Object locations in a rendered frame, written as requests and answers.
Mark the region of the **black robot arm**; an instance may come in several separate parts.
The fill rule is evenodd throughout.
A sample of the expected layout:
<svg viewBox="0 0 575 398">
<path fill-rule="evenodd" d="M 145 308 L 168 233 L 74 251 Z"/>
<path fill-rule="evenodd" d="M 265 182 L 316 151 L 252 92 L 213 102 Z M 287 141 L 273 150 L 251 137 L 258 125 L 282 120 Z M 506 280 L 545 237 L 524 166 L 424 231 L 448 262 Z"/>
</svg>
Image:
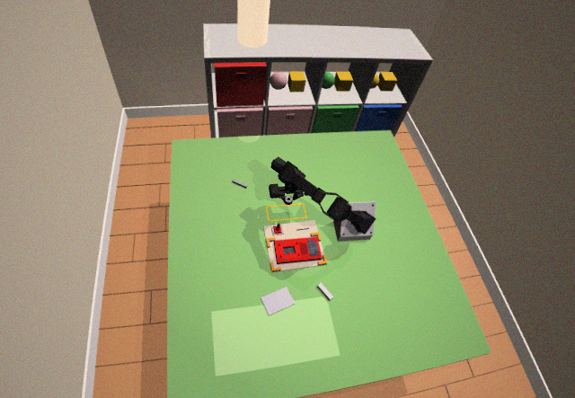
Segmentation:
<svg viewBox="0 0 575 398">
<path fill-rule="evenodd" d="M 347 200 L 333 192 L 325 192 L 324 190 L 315 187 L 311 182 L 305 179 L 305 174 L 302 173 L 296 166 L 291 162 L 285 162 L 281 158 L 277 157 L 271 163 L 271 169 L 278 172 L 279 180 L 286 184 L 296 185 L 299 189 L 308 194 L 311 199 L 321 206 L 321 202 L 327 195 L 338 196 L 327 210 L 327 213 L 323 213 L 333 219 L 334 221 L 344 221 L 349 220 L 351 224 L 357 230 L 357 233 L 365 234 L 370 226 L 375 222 L 375 218 L 370 216 L 366 211 L 353 211 L 352 206 Z"/>
</svg>

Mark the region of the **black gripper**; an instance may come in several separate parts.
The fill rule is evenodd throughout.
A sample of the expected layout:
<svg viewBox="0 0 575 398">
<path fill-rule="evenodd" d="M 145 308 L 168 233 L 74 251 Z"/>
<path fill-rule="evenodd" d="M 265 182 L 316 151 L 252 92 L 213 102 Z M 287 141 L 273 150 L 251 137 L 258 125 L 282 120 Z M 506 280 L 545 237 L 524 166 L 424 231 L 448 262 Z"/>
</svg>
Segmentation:
<svg viewBox="0 0 575 398">
<path fill-rule="evenodd" d="M 293 195 L 293 200 L 296 200 L 298 198 L 304 197 L 305 196 L 309 196 L 308 194 L 304 193 L 301 189 L 299 189 L 296 185 L 291 185 L 291 184 L 286 184 L 283 187 L 279 187 L 278 184 L 270 184 L 269 186 L 269 191 L 270 191 L 270 197 L 272 199 L 275 198 L 279 198 L 279 199 L 283 199 L 283 201 L 285 201 L 285 193 L 287 194 L 292 194 Z"/>
</svg>

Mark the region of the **beige flat slab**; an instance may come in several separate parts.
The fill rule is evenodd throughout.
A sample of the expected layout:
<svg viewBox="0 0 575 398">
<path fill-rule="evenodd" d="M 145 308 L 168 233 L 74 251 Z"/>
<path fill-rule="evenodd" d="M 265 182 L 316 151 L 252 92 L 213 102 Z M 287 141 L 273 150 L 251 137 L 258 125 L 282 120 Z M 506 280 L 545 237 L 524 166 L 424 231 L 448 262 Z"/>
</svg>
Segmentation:
<svg viewBox="0 0 575 398">
<path fill-rule="evenodd" d="M 327 265 L 328 261 L 326 259 L 326 255 L 323 251 L 323 246 L 321 243 L 321 236 L 318 233 L 317 225 L 315 220 L 313 221 L 305 221 L 305 222 L 296 222 L 296 223 L 288 223 L 288 224 L 280 224 L 281 233 L 282 234 L 274 234 L 273 226 L 264 226 L 264 234 L 267 244 L 267 250 L 270 260 L 270 269 L 271 272 L 283 271 L 283 270 L 295 270 L 295 269 L 302 269 L 314 266 L 321 266 Z M 279 240 L 290 240 L 290 239 L 300 239 L 300 238 L 311 238 L 317 237 L 322 259 L 318 261 L 300 261 L 300 262 L 291 262 L 291 263 L 282 263 L 277 264 L 275 248 L 274 248 L 274 241 Z"/>
</svg>

